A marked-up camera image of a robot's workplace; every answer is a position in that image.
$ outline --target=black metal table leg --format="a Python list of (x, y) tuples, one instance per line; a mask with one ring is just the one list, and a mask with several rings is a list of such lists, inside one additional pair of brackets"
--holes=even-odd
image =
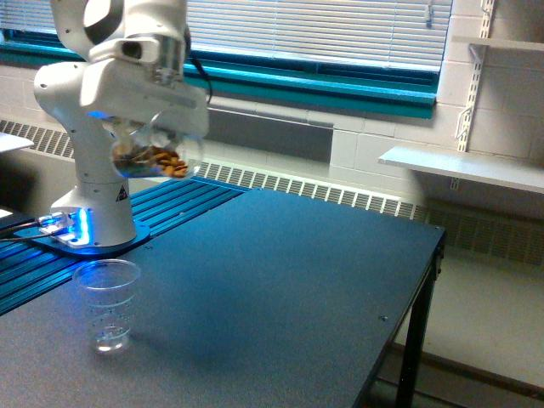
[(439, 273), (440, 251), (436, 252), (430, 270), (411, 308), (410, 325), (406, 337), (406, 346), (400, 370), (396, 408), (409, 408), (416, 389), (417, 369), (422, 356), (423, 340), (427, 329), (428, 313), (431, 308), (434, 282)]

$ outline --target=table top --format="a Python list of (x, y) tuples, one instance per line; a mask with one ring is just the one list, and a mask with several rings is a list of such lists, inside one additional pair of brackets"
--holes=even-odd
[(31, 140), (14, 136), (13, 134), (7, 134), (0, 132), (0, 153), (5, 151), (24, 149), (25, 147), (31, 147), (34, 143)]
[(73, 282), (0, 317), (0, 405), (352, 406), (443, 234), (250, 191), (122, 256), (143, 270), (124, 354), (88, 348)]

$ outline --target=window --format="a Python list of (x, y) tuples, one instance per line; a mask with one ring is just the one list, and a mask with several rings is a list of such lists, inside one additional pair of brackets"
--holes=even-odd
[[(451, 3), (189, 0), (192, 54), (219, 91), (430, 117)], [(4, 47), (54, 42), (48, 0), (0, 0), (0, 27)]]

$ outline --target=white radiator cover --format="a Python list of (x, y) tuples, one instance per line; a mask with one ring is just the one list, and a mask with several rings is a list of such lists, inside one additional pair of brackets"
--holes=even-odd
[[(29, 149), (35, 154), (73, 160), (70, 138), (59, 130), (1, 120), (0, 132), (31, 140), (34, 146)], [(544, 226), (537, 220), (517, 220), (437, 202), (424, 206), (394, 195), (228, 162), (206, 161), (198, 175), (441, 225), (446, 228), (448, 245), (536, 266), (544, 264)]]

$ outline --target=plastic cup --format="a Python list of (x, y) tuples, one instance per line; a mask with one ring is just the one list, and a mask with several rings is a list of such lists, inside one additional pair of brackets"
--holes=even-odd
[(128, 347), (140, 275), (138, 265), (121, 259), (93, 261), (74, 273), (90, 345), (97, 353), (114, 354)]

